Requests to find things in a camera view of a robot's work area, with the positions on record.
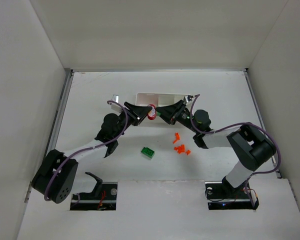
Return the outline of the red printed duplo brick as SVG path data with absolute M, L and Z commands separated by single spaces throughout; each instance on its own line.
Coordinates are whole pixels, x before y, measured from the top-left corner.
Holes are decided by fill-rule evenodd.
M 148 104 L 148 107 L 151 107 L 151 110 L 147 114 L 147 118 L 151 121 L 155 120 L 157 117 L 160 116 L 160 113 L 157 112 L 157 108 L 154 104 Z

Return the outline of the green duplo brick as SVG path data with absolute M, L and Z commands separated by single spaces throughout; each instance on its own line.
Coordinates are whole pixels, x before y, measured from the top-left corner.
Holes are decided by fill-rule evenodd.
M 141 153 L 150 159 L 152 159 L 153 156 L 155 155 L 155 151 L 148 147 L 143 147 Z

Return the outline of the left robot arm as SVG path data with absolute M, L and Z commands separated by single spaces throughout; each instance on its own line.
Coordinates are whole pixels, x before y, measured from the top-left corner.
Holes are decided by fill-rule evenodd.
M 119 114 L 104 116 L 100 131 L 89 143 L 65 152 L 50 150 L 35 173 L 31 187 L 41 193 L 44 200 L 56 204 L 63 202 L 69 195 L 93 193 L 95 189 L 77 176 L 78 168 L 88 158 L 101 160 L 110 156 L 119 145 L 118 138 L 130 126 L 138 126 L 153 110 L 151 106 L 137 106 L 125 102 L 117 104 Z

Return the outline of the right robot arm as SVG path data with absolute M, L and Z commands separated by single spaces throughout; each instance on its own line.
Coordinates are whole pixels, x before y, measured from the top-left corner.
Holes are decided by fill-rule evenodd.
M 192 113 L 183 100 L 157 107 L 156 111 L 166 123 L 174 125 L 178 122 L 193 131 L 193 140 L 199 148 L 231 148 L 234 151 L 238 162 L 221 181 L 221 188 L 226 196 L 241 189 L 247 179 L 276 154 L 275 144 L 249 122 L 213 131 L 208 112 L 198 109 Z

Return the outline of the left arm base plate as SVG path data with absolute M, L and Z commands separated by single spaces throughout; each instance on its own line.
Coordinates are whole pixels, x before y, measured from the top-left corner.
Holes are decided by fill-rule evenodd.
M 118 183 L 105 182 L 98 193 L 76 193 L 70 201 L 70 211 L 115 211 L 117 208 Z

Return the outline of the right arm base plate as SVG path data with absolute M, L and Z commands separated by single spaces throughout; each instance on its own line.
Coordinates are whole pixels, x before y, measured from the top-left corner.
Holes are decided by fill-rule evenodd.
M 237 188 L 221 181 L 205 182 L 205 197 L 209 210 L 256 210 L 259 198 L 256 191 L 245 183 Z

